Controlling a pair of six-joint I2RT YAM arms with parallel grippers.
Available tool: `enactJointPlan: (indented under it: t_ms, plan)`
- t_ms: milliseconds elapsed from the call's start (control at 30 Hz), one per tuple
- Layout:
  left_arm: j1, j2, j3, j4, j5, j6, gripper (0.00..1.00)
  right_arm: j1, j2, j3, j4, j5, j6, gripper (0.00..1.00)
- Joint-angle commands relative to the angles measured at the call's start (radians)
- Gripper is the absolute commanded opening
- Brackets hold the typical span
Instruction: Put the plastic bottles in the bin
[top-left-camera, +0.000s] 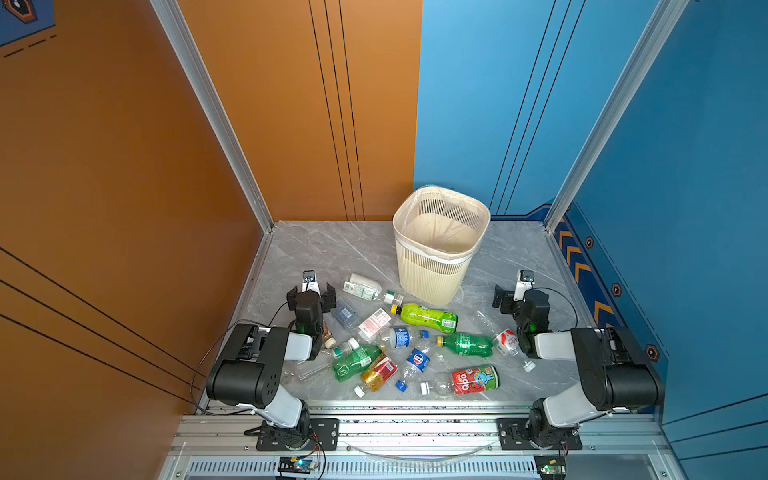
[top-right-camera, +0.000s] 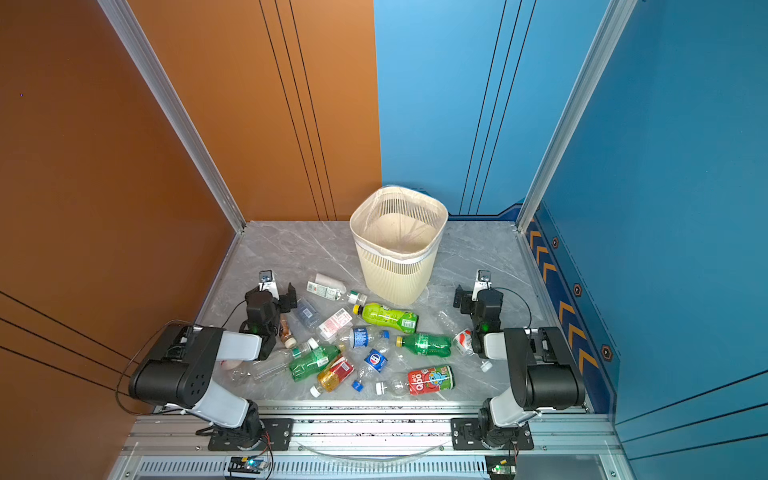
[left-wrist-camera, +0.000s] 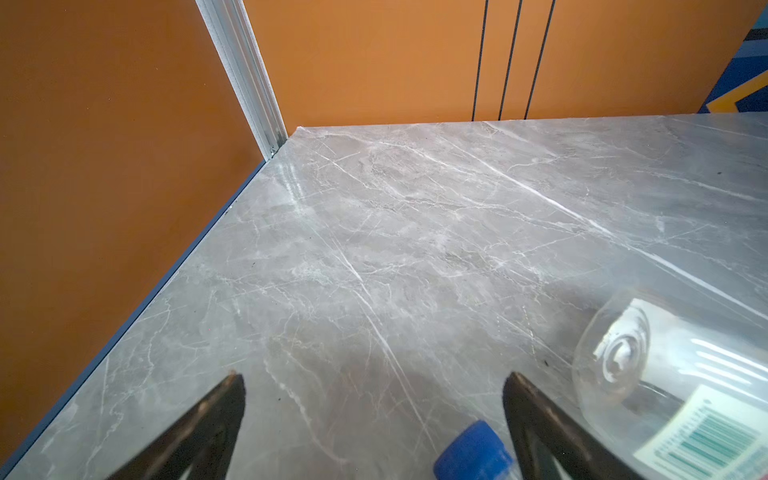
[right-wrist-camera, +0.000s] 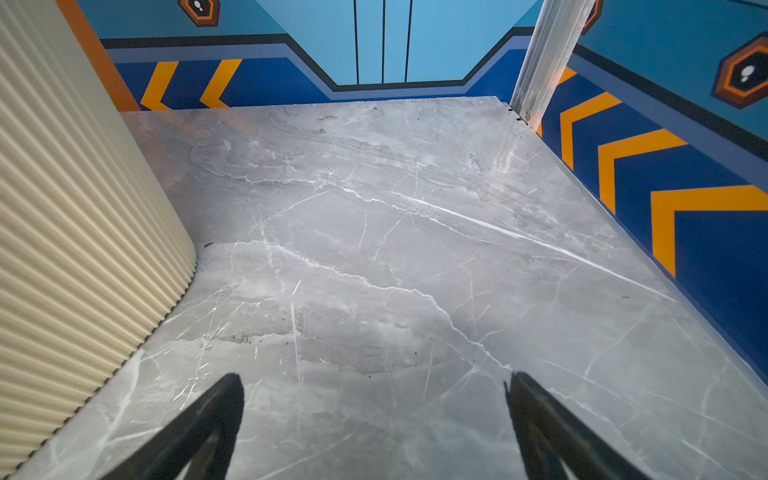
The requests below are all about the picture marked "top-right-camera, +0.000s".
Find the clear bottle green white label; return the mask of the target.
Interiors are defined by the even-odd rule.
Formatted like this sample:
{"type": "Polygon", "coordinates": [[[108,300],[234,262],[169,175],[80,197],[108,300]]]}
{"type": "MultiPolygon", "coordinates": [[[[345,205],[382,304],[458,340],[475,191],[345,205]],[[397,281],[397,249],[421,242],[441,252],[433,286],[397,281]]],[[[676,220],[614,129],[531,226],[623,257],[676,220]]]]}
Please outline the clear bottle green white label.
{"type": "Polygon", "coordinates": [[[344,283],[321,273],[307,282],[306,290],[332,301],[345,301],[351,305],[365,305],[367,296],[361,292],[348,289],[344,283]]]}

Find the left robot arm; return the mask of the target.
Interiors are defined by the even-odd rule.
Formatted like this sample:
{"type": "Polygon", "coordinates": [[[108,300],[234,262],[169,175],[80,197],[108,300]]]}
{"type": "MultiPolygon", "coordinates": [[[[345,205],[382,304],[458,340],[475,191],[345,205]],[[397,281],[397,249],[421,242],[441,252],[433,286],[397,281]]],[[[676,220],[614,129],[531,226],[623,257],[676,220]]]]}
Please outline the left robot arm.
{"type": "Polygon", "coordinates": [[[131,398],[177,407],[208,425],[196,432],[211,451],[285,450],[292,422],[264,422],[255,401],[236,395],[214,379],[227,370],[233,382],[252,385],[285,371],[299,349],[276,349],[288,331],[281,316],[297,307],[293,285],[280,294],[267,271],[244,297],[247,319],[237,331],[174,322],[165,327],[134,371],[131,398]]]}

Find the clear Pepsi bottle blue cap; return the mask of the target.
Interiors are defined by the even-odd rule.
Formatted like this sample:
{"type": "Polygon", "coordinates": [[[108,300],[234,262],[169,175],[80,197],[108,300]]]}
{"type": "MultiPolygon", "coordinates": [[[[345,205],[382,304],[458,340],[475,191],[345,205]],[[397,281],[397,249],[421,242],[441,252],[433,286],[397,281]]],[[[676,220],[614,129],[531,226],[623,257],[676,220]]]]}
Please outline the clear Pepsi bottle blue cap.
{"type": "Polygon", "coordinates": [[[389,361],[385,350],[372,348],[360,365],[356,368],[357,375],[352,383],[352,388],[362,392],[366,384],[375,380],[389,361]]]}

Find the dark green bottle yellow cap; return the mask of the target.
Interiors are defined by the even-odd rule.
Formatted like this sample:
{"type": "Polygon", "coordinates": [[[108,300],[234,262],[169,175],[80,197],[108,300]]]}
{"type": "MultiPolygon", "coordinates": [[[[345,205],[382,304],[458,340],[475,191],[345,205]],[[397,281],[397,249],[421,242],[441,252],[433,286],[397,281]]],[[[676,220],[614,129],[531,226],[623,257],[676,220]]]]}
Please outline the dark green bottle yellow cap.
{"type": "Polygon", "coordinates": [[[436,356],[448,358],[451,356],[451,339],[442,335],[414,333],[396,338],[396,346],[405,348],[414,355],[436,356]]]}

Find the clear bottle pink label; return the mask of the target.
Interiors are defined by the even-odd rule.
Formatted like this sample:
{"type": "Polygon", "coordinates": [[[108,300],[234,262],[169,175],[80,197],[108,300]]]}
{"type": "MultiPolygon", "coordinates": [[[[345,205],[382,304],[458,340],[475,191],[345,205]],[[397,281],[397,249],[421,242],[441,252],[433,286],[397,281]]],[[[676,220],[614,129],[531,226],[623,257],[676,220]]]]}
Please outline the clear bottle pink label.
{"type": "Polygon", "coordinates": [[[353,317],[342,307],[318,326],[318,334],[324,341],[331,341],[352,323],[353,317]]]}

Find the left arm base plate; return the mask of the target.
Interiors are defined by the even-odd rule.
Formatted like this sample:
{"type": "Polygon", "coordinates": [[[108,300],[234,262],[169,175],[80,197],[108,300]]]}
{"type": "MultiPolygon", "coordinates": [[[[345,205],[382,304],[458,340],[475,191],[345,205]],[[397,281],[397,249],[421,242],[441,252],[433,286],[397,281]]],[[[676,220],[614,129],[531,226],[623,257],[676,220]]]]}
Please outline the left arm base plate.
{"type": "Polygon", "coordinates": [[[294,427],[291,418],[266,418],[246,421],[241,427],[225,429],[212,426],[208,435],[210,451],[287,451],[294,427]]]}

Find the clear soda water bottle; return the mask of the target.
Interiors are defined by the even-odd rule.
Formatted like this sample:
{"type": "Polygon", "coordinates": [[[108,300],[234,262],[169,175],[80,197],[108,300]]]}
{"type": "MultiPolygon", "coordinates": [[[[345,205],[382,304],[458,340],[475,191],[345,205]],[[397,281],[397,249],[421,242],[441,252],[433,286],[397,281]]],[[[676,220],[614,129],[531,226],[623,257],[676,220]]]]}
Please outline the clear soda water bottle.
{"type": "Polygon", "coordinates": [[[321,315],[317,309],[304,298],[297,299],[295,314],[302,325],[308,330],[315,329],[322,322],[321,315]]]}

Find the bright green bottle yellow cap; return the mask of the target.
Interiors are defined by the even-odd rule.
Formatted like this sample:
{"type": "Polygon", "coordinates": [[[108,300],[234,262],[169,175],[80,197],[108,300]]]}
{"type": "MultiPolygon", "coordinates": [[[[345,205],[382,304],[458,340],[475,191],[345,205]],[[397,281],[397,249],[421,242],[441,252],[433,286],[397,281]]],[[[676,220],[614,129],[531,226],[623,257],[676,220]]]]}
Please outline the bright green bottle yellow cap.
{"type": "Polygon", "coordinates": [[[419,317],[409,311],[401,311],[378,303],[355,305],[353,312],[368,324],[396,329],[405,334],[413,334],[417,330],[419,317]]]}

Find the clear cola bottle red label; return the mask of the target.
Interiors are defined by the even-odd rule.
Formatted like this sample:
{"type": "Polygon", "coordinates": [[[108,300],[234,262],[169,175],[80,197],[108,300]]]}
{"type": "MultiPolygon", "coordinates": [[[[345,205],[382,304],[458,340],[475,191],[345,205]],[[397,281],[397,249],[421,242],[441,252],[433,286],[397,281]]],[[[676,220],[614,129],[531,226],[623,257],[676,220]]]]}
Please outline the clear cola bottle red label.
{"type": "Polygon", "coordinates": [[[479,370],[482,373],[487,373],[493,368],[490,360],[483,359],[474,352],[472,332],[468,328],[463,327],[445,311],[438,313],[437,322],[440,325],[441,332],[449,338],[452,353],[458,355],[458,362],[460,364],[479,370]]]}

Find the clear bottle blue label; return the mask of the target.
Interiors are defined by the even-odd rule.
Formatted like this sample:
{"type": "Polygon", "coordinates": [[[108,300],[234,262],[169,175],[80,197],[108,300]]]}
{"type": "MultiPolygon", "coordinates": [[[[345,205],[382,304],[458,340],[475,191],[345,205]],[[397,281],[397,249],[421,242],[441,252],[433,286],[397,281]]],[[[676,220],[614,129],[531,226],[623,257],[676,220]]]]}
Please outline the clear bottle blue label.
{"type": "Polygon", "coordinates": [[[339,334],[337,342],[347,349],[371,347],[376,341],[389,338],[390,332],[382,327],[355,326],[339,334]]]}

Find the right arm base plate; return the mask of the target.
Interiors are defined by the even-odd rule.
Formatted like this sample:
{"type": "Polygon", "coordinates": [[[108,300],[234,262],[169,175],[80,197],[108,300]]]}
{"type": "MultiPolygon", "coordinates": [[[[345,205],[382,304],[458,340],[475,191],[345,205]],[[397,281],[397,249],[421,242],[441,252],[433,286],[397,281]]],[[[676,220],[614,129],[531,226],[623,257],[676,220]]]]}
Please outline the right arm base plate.
{"type": "Polygon", "coordinates": [[[452,418],[451,440],[454,450],[534,449],[533,434],[527,423],[515,427],[482,426],[477,418],[452,418]]]}

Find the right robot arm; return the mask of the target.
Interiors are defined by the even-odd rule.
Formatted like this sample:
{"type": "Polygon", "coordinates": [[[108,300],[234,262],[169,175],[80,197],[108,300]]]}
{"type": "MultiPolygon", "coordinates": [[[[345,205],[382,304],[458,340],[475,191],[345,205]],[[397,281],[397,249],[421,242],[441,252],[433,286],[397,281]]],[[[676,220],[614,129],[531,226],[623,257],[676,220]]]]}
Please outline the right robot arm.
{"type": "Polygon", "coordinates": [[[531,450],[529,422],[551,410],[579,407],[586,387],[565,338],[557,327],[501,326],[503,291],[477,281],[472,290],[457,287],[453,306],[472,320],[458,346],[488,368],[506,364],[509,386],[486,399],[476,420],[453,419],[456,450],[531,450]]]}

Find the brown Nescafe coffee bottle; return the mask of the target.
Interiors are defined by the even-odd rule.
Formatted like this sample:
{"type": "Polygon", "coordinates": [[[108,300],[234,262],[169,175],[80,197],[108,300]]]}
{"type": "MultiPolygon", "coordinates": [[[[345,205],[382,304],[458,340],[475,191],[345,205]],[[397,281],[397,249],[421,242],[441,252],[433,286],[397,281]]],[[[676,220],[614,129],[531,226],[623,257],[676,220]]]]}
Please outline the brown Nescafe coffee bottle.
{"type": "Polygon", "coordinates": [[[287,349],[292,349],[297,344],[297,340],[292,333],[289,322],[285,315],[280,317],[279,338],[287,349]]]}

